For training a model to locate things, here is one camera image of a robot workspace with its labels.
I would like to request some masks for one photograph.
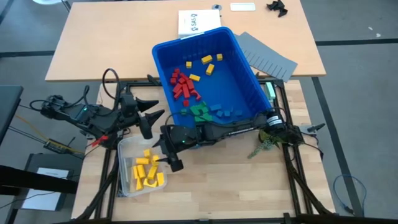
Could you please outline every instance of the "yellow cube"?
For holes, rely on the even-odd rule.
[[[223,60],[223,54],[217,54],[217,61]]]
[[[137,166],[137,170],[138,170],[138,176],[139,178],[144,178],[145,175],[145,169],[144,169],[144,165],[138,165]]]
[[[142,190],[144,186],[142,186],[141,180],[137,179],[136,190]]]
[[[148,183],[148,178],[145,178],[144,180],[144,185],[148,187],[156,187],[157,186],[157,180],[153,184]]]
[[[213,57],[211,55],[207,55],[206,57],[201,58],[201,63],[202,64],[207,64],[213,60]]]
[[[158,160],[158,159],[159,159],[158,155],[152,156],[152,166],[158,166],[159,165],[159,162],[156,162],[156,160]]]
[[[148,165],[149,164],[149,159],[147,159],[147,158],[136,158],[136,164]]]
[[[156,174],[157,177],[157,183],[159,186],[162,186],[164,184],[164,175],[162,172]]]
[[[189,75],[189,78],[196,82],[199,82],[199,80],[200,80],[200,77],[197,75],[194,75],[194,74]]]
[[[155,175],[156,175],[156,171],[157,171],[157,166],[152,166],[148,172],[148,176],[147,178],[149,180],[153,180],[155,179]]]
[[[185,66],[187,68],[192,68],[192,62],[185,62]]]
[[[213,73],[214,70],[214,65],[213,64],[209,64],[209,66],[206,69],[206,74],[207,75],[211,75]]]
[[[131,179],[139,179],[137,166],[133,166],[131,172]]]
[[[150,149],[144,150],[144,157],[150,159]]]

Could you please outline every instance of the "wooden board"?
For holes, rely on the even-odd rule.
[[[232,2],[254,2],[256,10],[233,12],[229,9]],[[211,9],[214,4],[223,8],[222,26],[235,34],[246,31],[297,62],[294,77],[326,75],[300,1],[285,0],[289,13],[281,18],[277,11],[266,9],[266,3],[270,2],[74,2],[45,79],[100,80],[109,67],[124,80],[146,79],[147,74],[158,77],[152,48],[178,38],[178,10]]]
[[[108,86],[111,92],[115,91],[115,84]],[[294,123],[310,124],[299,81],[290,81],[285,88]],[[152,128],[153,132],[159,131],[170,114],[163,89],[136,87],[132,92],[143,100],[160,101],[148,111],[166,110]],[[108,107],[113,105],[102,87],[97,103]],[[132,133],[139,134],[139,129],[132,127]],[[305,136],[305,141],[316,145],[311,137]],[[275,147],[247,159],[258,144],[257,131],[253,131],[214,146],[181,152],[178,156],[185,168],[176,173],[169,169],[168,184],[162,190],[133,198],[116,198],[113,220],[264,218],[281,217],[284,212],[294,215],[282,151]],[[300,146],[299,149],[308,186],[326,208],[334,211],[318,151],[309,146]],[[79,216],[96,193],[103,157],[104,151],[99,149],[85,159],[72,218]],[[304,210],[302,196],[299,195]]]

